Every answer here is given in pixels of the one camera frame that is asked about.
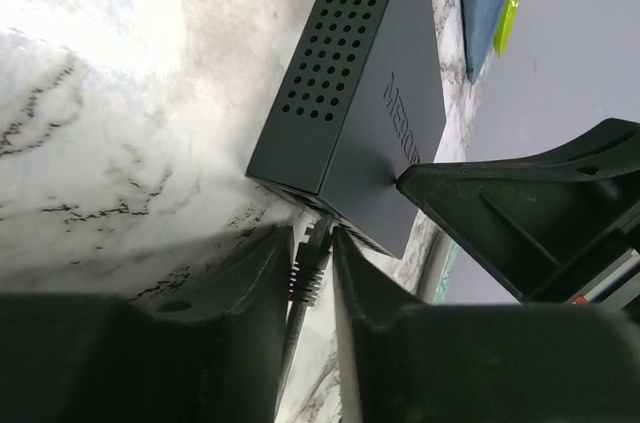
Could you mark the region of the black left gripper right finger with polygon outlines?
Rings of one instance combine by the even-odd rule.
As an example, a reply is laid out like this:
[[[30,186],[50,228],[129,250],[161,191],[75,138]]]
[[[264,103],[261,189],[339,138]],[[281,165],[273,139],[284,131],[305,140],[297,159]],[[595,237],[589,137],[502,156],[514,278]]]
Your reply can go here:
[[[635,422],[639,328],[571,304],[429,305],[332,235],[346,422]]]

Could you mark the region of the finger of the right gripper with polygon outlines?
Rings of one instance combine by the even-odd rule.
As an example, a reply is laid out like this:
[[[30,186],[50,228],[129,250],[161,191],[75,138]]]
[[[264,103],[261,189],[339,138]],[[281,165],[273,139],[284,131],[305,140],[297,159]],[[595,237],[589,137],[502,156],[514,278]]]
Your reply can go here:
[[[520,302],[569,302],[639,247],[639,126],[537,155],[413,165],[398,190]]]

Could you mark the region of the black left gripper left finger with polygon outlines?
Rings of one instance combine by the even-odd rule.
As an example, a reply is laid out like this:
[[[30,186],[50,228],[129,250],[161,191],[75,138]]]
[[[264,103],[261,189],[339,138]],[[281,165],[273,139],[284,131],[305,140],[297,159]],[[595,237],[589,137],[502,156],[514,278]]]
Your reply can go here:
[[[273,421],[293,249],[273,229],[161,303],[3,294],[2,420]]]

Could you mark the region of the dark grey network switch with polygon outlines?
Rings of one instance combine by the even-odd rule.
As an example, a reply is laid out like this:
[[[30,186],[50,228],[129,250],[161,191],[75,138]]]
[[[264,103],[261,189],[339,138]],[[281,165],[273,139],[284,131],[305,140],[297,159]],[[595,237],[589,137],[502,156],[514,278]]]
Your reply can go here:
[[[401,258],[417,210],[395,184],[445,124],[432,0],[315,0],[247,175]]]

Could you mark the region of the red teal patterned plate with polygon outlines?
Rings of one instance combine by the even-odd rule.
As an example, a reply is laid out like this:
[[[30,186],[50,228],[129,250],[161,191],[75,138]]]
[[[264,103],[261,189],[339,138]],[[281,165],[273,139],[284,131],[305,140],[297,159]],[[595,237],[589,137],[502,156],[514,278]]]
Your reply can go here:
[[[458,245],[444,232],[434,241],[423,279],[423,299],[430,304],[444,300],[458,253]]]

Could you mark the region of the green round plate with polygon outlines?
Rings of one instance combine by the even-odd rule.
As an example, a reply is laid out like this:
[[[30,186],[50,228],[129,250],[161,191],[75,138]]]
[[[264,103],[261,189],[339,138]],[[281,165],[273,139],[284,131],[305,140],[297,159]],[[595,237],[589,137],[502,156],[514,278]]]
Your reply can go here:
[[[494,35],[494,50],[502,57],[508,48],[520,0],[506,0],[503,16]]]

